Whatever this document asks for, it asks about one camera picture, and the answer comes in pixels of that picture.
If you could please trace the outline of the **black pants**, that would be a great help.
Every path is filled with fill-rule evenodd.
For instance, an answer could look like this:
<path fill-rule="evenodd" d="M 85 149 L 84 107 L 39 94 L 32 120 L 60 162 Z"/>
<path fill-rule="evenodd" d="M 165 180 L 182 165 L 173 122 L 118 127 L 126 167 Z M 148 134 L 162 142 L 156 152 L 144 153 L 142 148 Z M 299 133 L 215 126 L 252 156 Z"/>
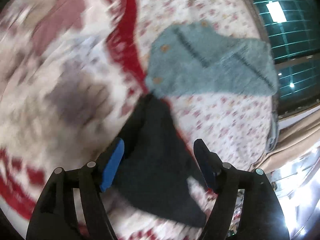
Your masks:
<path fill-rule="evenodd" d="M 205 182 L 178 135 L 169 106 L 152 94 L 140 97 L 118 134 L 124 141 L 114 187 L 129 203 L 160 218 L 201 228 L 206 214 L 189 193 L 187 180 Z"/>

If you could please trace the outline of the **beige curtain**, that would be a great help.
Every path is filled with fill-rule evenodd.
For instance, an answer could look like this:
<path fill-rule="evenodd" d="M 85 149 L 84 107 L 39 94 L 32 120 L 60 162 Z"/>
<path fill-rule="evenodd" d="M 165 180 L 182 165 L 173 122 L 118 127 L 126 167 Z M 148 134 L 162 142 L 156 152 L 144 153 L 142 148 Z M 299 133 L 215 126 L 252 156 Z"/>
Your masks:
<path fill-rule="evenodd" d="M 272 172 L 303 155 L 319 142 L 319 110 L 280 132 L 273 151 L 264 154 L 252 168 Z"/>

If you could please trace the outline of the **white floral bed sheet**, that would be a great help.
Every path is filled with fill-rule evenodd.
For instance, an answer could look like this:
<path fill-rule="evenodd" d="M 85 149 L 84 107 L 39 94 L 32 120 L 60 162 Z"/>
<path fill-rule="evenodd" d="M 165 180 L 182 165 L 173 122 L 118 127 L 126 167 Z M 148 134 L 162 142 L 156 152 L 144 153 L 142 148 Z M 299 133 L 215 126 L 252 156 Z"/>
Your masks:
<path fill-rule="evenodd" d="M 136 41 L 143 70 L 155 38 L 169 25 L 208 21 L 221 35 L 259 38 L 244 0 L 137 0 Z M 169 99 L 172 116 L 189 146 L 201 138 L 221 160 L 250 170 L 265 156 L 272 100 L 202 94 Z"/>

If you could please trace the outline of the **red white plush blanket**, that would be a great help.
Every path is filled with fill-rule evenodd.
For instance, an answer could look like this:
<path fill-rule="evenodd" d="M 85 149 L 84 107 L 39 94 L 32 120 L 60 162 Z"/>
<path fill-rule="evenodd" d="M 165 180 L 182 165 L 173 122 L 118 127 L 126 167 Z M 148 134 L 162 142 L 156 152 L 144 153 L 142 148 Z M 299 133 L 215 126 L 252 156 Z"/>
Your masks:
<path fill-rule="evenodd" d="M 25 231 L 54 168 L 110 144 L 143 94 L 152 42 L 194 0 L 11 0 L 1 13 L 1 203 Z"/>

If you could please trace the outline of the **teal fleece jacket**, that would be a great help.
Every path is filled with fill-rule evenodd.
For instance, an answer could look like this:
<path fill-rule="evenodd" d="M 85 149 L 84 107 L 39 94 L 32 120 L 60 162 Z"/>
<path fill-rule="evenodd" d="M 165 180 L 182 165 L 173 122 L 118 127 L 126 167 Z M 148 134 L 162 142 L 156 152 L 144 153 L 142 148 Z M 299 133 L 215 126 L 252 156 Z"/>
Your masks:
<path fill-rule="evenodd" d="M 273 96 L 270 45 L 218 34 L 206 21 L 173 24 L 154 40 L 145 85 L 158 97 L 202 93 Z"/>

